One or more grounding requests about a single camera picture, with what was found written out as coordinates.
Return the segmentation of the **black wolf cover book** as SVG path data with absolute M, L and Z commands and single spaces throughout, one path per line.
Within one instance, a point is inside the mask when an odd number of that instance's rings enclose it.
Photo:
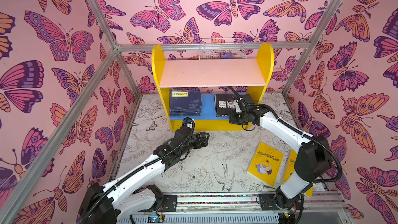
M 215 95 L 215 113 L 217 117 L 229 117 L 235 112 L 234 94 L 216 94 Z

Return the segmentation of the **blue book Sunzi Bingfa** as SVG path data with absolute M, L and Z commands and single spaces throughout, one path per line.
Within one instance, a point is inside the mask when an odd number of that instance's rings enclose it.
M 201 114 L 171 115 L 172 118 L 201 117 Z

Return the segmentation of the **blue book Yijing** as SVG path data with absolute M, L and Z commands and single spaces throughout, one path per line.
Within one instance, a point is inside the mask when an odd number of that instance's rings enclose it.
M 201 116 L 201 113 L 170 113 L 171 117 Z

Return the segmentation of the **blue book Mengxi Bitan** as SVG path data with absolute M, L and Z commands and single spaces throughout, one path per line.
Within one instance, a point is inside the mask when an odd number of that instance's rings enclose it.
M 202 111 L 170 111 L 172 115 L 182 115 L 182 114 L 201 114 Z

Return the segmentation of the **blue book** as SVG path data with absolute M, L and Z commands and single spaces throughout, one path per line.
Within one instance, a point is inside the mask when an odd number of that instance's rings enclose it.
M 170 108 L 171 112 L 201 112 L 201 107 L 190 107 L 190 108 Z
M 170 91 L 170 108 L 202 108 L 202 94 L 199 90 Z

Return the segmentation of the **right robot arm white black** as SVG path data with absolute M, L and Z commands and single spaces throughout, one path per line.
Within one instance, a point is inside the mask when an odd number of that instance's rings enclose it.
M 274 195 L 276 206 L 287 209 L 299 195 L 317 183 L 333 183 L 343 175 L 343 168 L 324 136 L 301 131 L 279 117 L 268 105 L 255 103 L 249 94 L 234 92 L 235 113 L 229 123 L 245 126 L 252 123 L 271 131 L 297 153 L 294 171 Z

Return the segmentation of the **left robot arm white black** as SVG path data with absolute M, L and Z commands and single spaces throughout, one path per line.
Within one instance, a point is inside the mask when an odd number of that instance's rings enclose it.
M 104 185 L 89 186 L 78 210 L 78 224 L 115 224 L 127 213 L 125 200 L 146 182 L 185 160 L 193 149 L 205 148 L 210 134 L 195 133 L 195 122 L 185 118 L 174 137 L 158 146 L 153 153 L 127 174 Z

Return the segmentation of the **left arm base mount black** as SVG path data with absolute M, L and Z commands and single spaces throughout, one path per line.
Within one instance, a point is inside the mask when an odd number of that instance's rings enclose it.
M 156 201 L 149 212 L 176 212 L 177 211 L 177 195 L 164 195 L 163 197 L 156 197 Z

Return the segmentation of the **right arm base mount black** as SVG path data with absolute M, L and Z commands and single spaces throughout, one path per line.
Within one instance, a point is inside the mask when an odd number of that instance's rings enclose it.
M 288 199 L 282 194 L 275 194 L 272 192 L 259 194 L 257 201 L 263 211 L 293 212 L 302 210 L 304 206 L 301 196 Z

